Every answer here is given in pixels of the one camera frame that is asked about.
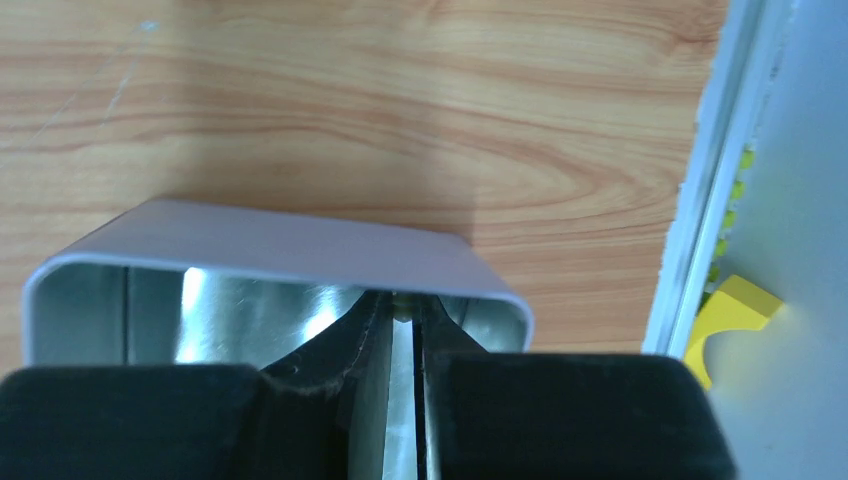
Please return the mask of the white chess pawn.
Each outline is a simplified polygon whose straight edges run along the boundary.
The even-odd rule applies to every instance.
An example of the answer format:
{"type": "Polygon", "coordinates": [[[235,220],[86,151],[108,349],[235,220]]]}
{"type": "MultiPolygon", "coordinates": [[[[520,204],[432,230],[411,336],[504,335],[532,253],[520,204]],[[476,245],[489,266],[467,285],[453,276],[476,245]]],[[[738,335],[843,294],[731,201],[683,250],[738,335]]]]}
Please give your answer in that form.
{"type": "Polygon", "coordinates": [[[416,296],[406,293],[394,293],[392,300],[394,320],[400,323],[412,322],[416,305],[416,296]]]}

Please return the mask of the silver metal tin box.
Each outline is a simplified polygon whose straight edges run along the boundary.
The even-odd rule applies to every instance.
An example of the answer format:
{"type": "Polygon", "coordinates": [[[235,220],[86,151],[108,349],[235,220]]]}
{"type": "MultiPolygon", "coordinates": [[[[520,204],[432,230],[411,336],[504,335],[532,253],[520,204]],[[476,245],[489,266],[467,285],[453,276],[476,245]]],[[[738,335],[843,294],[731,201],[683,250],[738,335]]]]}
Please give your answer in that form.
{"type": "Polygon", "coordinates": [[[152,200],[46,260],[22,296],[28,366],[248,363],[320,336],[369,290],[431,296],[493,352],[523,352],[527,302],[460,237],[152,200]]]}

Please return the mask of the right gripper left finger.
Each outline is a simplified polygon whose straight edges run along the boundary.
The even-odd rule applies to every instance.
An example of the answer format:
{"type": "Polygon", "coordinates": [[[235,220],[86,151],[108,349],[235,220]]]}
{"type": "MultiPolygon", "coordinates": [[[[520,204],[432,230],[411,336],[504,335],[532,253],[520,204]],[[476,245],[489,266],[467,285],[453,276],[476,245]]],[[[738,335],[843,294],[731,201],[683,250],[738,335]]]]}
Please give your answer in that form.
{"type": "Polygon", "coordinates": [[[392,297],[280,360],[34,367],[1,384],[5,479],[378,479],[392,297]]]}

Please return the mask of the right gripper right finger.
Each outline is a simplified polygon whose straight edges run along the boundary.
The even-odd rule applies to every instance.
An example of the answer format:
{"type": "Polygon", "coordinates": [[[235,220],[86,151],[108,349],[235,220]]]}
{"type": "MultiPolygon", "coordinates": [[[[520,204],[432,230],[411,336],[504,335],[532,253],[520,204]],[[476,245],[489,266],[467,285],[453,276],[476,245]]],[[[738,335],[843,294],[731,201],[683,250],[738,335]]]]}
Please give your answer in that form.
{"type": "Polygon", "coordinates": [[[678,360],[485,350],[435,296],[411,307],[421,479],[733,479],[678,360]]]}

